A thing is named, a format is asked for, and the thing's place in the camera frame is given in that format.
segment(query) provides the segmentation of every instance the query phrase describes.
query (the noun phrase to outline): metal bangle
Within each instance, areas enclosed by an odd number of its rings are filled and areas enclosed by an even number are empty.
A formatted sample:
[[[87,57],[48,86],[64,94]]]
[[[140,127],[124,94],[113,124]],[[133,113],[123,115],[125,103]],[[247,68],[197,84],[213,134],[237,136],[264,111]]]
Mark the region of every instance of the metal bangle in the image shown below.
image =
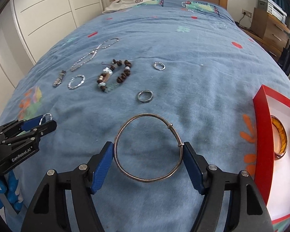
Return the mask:
[[[286,130],[284,126],[282,125],[282,123],[280,122],[278,118],[271,115],[271,121],[272,121],[272,124],[276,127],[277,131],[279,132],[279,136],[281,139],[281,148],[280,148],[279,153],[276,153],[274,151],[275,160],[278,160],[278,159],[281,159],[287,151],[287,134],[286,134]]]
[[[149,98],[149,99],[146,99],[146,100],[141,100],[141,95],[142,95],[143,93],[146,93],[146,92],[148,92],[148,93],[151,94],[150,98]],[[144,90],[144,91],[141,91],[141,92],[138,94],[138,100],[141,101],[142,103],[148,103],[148,102],[152,101],[153,97],[154,97],[154,94],[152,93],[151,90]]]
[[[72,78],[70,80],[69,84],[68,84],[68,88],[69,89],[71,89],[71,90],[76,89],[77,87],[80,87],[85,82],[85,76],[84,75],[77,75],[77,77],[82,77],[83,78],[82,81],[77,86],[71,87],[71,84],[72,84],[73,80],[75,79],[75,77]]]
[[[164,70],[165,69],[165,65],[163,63],[161,63],[161,62],[155,62],[154,63],[154,67],[157,70]]]
[[[130,173],[128,173],[126,170],[124,170],[124,168],[122,167],[122,165],[120,164],[119,162],[119,159],[118,159],[118,154],[117,154],[117,145],[118,145],[118,141],[119,141],[119,138],[123,132],[123,130],[132,122],[134,121],[135,119],[137,118],[140,118],[140,117],[154,117],[154,118],[157,118],[157,119],[160,119],[161,121],[163,121],[163,123],[166,124],[166,126],[168,127],[168,129],[170,129],[170,131],[172,132],[172,134],[174,135],[174,137],[176,138],[177,140],[177,143],[178,143],[178,147],[179,147],[179,161],[177,162],[176,166],[172,169],[171,172],[169,172],[168,174],[164,175],[164,176],[160,176],[160,177],[157,177],[157,178],[152,178],[152,179],[142,179],[142,178],[139,178],[139,177],[136,177],[136,176],[133,176],[131,175]],[[135,181],[139,181],[139,182],[144,182],[144,183],[149,183],[149,182],[155,182],[155,181],[161,181],[161,180],[164,180],[168,177],[170,177],[171,175],[173,175],[176,170],[179,168],[180,164],[182,163],[182,160],[183,160],[183,143],[177,133],[177,131],[175,130],[175,128],[173,127],[173,125],[169,122],[167,122],[163,117],[159,116],[159,115],[156,115],[156,114],[152,114],[152,113],[143,113],[143,114],[138,114],[134,117],[132,117],[131,119],[129,119],[122,127],[121,129],[119,130],[117,136],[115,137],[115,140],[114,140],[114,160],[115,160],[115,163],[117,165],[117,167],[119,168],[119,170],[127,177],[135,180]]]
[[[52,116],[50,113],[46,113],[46,114],[44,114],[43,117],[41,118],[39,125],[42,124],[43,118],[45,118],[45,120],[46,120],[46,116],[50,116],[50,120],[53,119],[53,116]]]

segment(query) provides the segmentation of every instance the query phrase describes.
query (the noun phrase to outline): silver chain necklace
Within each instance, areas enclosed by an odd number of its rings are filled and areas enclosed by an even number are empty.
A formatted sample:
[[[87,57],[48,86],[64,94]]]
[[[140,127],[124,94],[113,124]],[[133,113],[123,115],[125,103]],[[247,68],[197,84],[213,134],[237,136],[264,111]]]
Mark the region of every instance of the silver chain necklace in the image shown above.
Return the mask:
[[[71,71],[75,71],[75,70],[78,69],[79,67],[81,67],[81,66],[83,66],[84,64],[88,63],[90,60],[92,60],[92,59],[96,56],[98,50],[100,49],[100,47],[101,47],[103,44],[107,43],[108,41],[112,41],[112,40],[116,40],[116,41],[115,41],[114,43],[112,43],[112,44],[109,44],[108,46],[104,46],[104,47],[102,47],[101,49],[106,49],[106,48],[112,46],[113,44],[117,43],[117,42],[119,41],[119,38],[112,38],[112,39],[109,39],[109,40],[103,42],[102,44],[98,45],[98,47],[95,48],[92,52],[88,53],[87,55],[83,56],[80,60],[76,61],[76,62],[71,66],[71,69],[70,69],[70,70],[71,70]],[[92,55],[92,56],[91,56],[88,60],[86,60],[85,62],[83,62],[83,63],[80,64],[79,66],[76,66],[78,63],[82,62],[82,61],[83,61],[86,57],[88,57],[89,55]]]

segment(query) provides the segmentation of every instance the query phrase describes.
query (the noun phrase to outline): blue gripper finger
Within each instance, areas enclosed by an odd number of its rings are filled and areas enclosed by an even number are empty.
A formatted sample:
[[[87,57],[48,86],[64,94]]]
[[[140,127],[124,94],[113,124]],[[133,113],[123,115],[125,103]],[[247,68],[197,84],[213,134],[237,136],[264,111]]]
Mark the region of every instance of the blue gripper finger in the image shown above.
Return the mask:
[[[183,162],[194,189],[198,190],[201,195],[204,195],[206,188],[203,185],[202,172],[186,145],[183,146]]]
[[[103,185],[104,179],[107,175],[109,167],[113,160],[113,143],[110,142],[104,156],[98,164],[92,176],[91,192],[95,194]]]
[[[35,118],[29,119],[25,121],[22,125],[22,130],[23,131],[30,131],[33,127],[36,127],[40,124],[40,120],[43,117],[43,115],[37,116]]]

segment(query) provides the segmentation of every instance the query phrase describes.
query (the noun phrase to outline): wooden cabinet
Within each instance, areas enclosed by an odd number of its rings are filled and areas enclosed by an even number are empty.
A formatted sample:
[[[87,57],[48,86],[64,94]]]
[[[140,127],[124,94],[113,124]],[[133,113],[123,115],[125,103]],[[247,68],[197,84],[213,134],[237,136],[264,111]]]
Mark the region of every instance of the wooden cabinet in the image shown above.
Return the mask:
[[[270,13],[254,8],[251,30],[268,45],[273,46],[279,51],[286,47],[290,30]]]
[[[242,29],[247,35],[249,35],[252,39],[254,39],[270,56],[278,62],[280,56],[281,56],[281,51],[271,44],[269,44],[267,41],[259,38],[257,35],[253,34],[252,32],[248,30]]]
[[[13,0],[14,21],[37,62],[54,44],[100,15],[101,0]]]

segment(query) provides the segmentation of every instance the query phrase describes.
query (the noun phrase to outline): red box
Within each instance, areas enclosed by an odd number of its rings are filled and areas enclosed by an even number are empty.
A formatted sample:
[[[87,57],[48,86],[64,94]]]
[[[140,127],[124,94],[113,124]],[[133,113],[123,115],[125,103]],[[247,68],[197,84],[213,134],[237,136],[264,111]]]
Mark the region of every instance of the red box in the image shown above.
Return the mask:
[[[290,99],[262,85],[253,101],[257,121],[254,181],[274,224],[290,218]],[[287,151],[279,160],[274,160],[271,115],[281,121],[287,134]]]

